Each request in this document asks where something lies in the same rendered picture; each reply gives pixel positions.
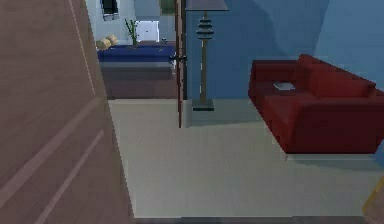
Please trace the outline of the brown room door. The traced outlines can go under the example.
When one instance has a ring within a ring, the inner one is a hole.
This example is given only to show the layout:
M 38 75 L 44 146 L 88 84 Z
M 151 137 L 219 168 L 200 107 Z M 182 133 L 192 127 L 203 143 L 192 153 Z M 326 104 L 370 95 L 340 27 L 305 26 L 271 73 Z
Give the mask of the brown room door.
M 185 55 L 185 44 L 184 44 L 184 0 L 175 0 L 175 29 L 176 29 L 176 47 L 177 56 Z M 186 71 L 186 61 L 177 62 L 176 75 L 177 75 L 177 87 L 178 87 L 178 125 L 180 128 L 183 127 L 183 102 L 184 102 L 184 78 Z

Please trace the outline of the dark framed wall picture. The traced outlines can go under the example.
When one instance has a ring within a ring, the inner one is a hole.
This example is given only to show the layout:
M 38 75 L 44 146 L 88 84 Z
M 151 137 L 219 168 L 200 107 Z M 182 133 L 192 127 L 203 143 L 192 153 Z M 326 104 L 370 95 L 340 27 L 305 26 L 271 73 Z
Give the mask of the dark framed wall picture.
M 117 0 L 101 0 L 102 13 L 112 15 L 118 13 Z

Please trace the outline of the green house plant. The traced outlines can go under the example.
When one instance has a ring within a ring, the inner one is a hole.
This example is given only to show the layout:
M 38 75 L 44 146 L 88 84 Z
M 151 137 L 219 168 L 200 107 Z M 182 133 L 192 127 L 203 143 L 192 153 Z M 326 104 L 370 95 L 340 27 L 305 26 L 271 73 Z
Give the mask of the green house plant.
M 125 20 L 125 25 L 127 27 L 127 30 L 128 30 L 128 34 L 130 36 L 130 38 L 132 39 L 132 46 L 133 47 L 136 47 L 137 44 L 138 44 L 138 41 L 137 41 L 137 24 L 134 20 Z

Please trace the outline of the grey floor lamp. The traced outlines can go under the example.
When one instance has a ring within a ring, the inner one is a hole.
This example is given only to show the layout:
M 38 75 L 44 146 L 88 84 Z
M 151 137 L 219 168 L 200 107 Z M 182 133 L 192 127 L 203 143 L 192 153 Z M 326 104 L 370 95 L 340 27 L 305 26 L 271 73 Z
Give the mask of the grey floor lamp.
M 214 34 L 208 13 L 210 11 L 228 11 L 228 6 L 225 0 L 187 0 L 186 11 L 203 13 L 196 30 L 197 38 L 201 41 L 200 92 L 199 99 L 192 101 L 192 109 L 198 112 L 213 111 L 213 101 L 207 98 L 207 45 Z

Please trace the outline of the brown wooden cabinet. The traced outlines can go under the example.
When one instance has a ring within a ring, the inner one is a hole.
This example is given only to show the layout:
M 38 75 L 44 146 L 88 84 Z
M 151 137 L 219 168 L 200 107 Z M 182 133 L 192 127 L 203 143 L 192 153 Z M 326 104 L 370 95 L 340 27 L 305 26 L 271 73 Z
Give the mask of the brown wooden cabinet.
M 0 224 L 135 224 L 85 0 L 0 0 Z

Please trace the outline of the white book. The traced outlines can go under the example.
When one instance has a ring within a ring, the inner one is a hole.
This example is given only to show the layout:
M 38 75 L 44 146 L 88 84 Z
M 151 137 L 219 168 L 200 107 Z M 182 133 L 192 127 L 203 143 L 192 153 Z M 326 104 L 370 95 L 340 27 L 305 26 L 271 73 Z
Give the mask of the white book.
M 295 90 L 295 86 L 292 83 L 286 83 L 286 82 L 275 83 L 274 87 L 281 91 Z

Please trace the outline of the red sofa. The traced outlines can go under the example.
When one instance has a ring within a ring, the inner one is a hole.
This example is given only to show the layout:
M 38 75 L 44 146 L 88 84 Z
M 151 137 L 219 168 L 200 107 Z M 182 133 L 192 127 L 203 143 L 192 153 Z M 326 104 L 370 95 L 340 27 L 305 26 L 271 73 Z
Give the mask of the red sofa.
M 248 96 L 287 154 L 373 154 L 384 141 L 384 91 L 308 54 L 253 61 Z

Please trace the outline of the blue bed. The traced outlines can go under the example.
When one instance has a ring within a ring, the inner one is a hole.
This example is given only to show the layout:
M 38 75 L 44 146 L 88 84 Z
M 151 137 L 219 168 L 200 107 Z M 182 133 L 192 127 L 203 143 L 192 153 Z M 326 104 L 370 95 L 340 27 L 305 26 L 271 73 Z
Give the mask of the blue bed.
M 160 67 L 173 66 L 170 56 L 175 55 L 172 45 L 116 45 L 97 52 L 99 63 L 106 68 Z

